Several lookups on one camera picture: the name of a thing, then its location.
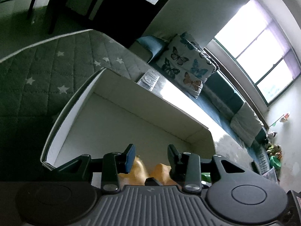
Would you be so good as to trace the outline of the pile of small toys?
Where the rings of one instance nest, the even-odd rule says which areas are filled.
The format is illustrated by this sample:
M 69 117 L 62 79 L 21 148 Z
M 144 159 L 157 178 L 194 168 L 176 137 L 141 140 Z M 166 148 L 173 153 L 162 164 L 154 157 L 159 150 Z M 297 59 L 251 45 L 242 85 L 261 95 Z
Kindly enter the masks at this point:
M 265 149 L 267 152 L 268 157 L 276 157 L 278 160 L 281 161 L 282 159 L 282 147 L 278 144 L 274 143 L 274 139 L 277 135 L 277 132 L 271 131 L 268 132 L 266 135 L 266 140 L 265 140 Z

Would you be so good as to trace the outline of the green plastic bowl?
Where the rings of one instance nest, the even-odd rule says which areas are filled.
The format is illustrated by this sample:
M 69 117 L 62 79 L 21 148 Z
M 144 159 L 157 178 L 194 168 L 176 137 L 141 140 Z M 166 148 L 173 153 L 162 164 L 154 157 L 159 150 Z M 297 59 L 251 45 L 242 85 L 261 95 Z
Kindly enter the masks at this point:
M 271 167 L 273 167 L 275 170 L 280 170 L 282 165 L 280 160 L 276 156 L 271 156 L 269 164 Z

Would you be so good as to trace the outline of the clear plastic storage box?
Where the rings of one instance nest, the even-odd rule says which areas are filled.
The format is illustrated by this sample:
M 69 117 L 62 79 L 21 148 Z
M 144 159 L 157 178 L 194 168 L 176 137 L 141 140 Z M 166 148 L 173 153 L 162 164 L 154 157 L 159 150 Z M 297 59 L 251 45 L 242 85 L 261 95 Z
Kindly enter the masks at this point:
M 277 174 L 276 174 L 276 170 L 274 167 L 272 167 L 270 170 L 268 170 L 266 173 L 264 173 L 262 175 L 264 178 L 268 179 L 271 182 L 274 182 L 276 184 L 278 184 L 278 178 L 277 178 Z

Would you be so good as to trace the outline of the dark door with glass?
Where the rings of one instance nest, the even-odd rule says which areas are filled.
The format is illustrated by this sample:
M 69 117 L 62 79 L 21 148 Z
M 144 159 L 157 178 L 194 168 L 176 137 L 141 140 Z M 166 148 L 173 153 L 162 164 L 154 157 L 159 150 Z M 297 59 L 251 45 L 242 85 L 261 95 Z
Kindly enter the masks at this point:
M 94 29 L 129 48 L 168 1 L 50 0 L 45 29 L 49 35 Z

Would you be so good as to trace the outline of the white cardboard box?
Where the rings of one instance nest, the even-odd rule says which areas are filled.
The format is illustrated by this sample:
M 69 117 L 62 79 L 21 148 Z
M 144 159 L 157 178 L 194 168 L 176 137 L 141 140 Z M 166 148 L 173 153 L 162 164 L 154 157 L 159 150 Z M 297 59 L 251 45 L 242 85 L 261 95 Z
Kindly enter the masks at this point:
M 152 91 L 104 69 L 69 100 L 46 140 L 41 162 L 48 169 L 83 154 L 101 158 L 136 146 L 150 173 L 168 165 L 167 147 L 209 159 L 215 154 L 198 106 L 172 83 L 160 78 Z

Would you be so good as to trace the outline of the window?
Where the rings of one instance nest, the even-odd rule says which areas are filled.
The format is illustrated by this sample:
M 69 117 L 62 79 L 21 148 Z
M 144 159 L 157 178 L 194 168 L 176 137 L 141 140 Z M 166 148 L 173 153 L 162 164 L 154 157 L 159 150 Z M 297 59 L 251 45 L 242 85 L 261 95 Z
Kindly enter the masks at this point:
M 295 50 L 258 0 L 242 6 L 207 48 L 216 56 L 228 57 L 267 106 L 300 75 Z

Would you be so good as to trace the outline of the orange bear figure toy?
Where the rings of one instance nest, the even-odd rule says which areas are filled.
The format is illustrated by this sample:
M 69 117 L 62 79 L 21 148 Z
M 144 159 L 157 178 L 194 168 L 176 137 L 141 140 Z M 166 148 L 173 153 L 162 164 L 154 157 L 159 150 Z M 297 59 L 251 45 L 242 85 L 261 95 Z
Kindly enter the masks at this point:
M 147 178 L 155 178 L 164 186 L 176 185 L 180 188 L 180 185 L 173 181 L 169 175 L 171 167 L 159 163 L 149 173 L 145 167 L 143 161 L 136 156 L 129 174 L 118 174 L 121 187 L 125 185 L 139 185 L 144 186 Z

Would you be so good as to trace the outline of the white remote control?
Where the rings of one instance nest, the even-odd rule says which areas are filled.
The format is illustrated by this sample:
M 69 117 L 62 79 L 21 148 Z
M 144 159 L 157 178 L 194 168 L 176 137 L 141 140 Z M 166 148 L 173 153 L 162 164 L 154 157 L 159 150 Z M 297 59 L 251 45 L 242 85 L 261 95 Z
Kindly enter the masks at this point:
M 137 84 L 146 90 L 152 91 L 158 82 L 160 76 L 157 71 L 149 69 L 137 82 Z

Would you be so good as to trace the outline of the butterfly print pillow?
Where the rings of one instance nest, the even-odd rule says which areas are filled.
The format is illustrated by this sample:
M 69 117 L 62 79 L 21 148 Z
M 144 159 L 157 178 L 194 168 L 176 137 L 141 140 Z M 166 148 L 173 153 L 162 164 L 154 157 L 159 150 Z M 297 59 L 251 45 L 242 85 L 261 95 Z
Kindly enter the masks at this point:
M 219 70 L 217 63 L 187 32 L 171 40 L 156 65 L 194 98 L 199 97 L 205 82 Z

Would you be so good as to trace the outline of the grey sofa cushion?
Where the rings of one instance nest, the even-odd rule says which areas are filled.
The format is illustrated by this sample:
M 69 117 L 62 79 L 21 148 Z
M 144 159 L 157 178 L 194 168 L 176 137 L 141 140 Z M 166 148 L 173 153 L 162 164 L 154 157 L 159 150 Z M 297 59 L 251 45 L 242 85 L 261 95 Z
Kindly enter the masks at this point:
M 230 127 L 246 146 L 251 147 L 255 137 L 263 127 L 263 122 L 250 105 L 245 102 L 231 119 Z

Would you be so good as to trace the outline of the teal sofa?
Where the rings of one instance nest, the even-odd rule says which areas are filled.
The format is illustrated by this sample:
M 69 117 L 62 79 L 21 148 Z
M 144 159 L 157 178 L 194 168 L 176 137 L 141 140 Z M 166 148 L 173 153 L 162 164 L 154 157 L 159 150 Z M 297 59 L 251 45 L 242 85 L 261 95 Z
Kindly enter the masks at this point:
M 167 49 L 168 43 L 155 36 L 140 37 L 130 46 L 132 52 L 150 64 L 154 64 Z M 261 128 L 251 146 L 248 147 L 230 126 L 232 118 L 241 109 L 244 100 L 227 78 L 219 71 L 213 73 L 205 82 L 200 96 L 192 100 L 236 140 L 239 145 L 247 149 L 248 154 L 259 166 L 261 174 L 270 170 L 268 154 L 264 148 L 264 145 L 268 143 L 266 130 Z

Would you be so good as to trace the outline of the green snack packet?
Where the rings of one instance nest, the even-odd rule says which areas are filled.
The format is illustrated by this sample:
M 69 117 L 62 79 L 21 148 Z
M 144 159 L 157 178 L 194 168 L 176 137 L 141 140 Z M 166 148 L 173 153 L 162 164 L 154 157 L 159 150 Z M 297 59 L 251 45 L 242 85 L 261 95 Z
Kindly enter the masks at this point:
M 205 181 L 206 183 L 211 183 L 210 173 L 201 173 L 201 180 Z

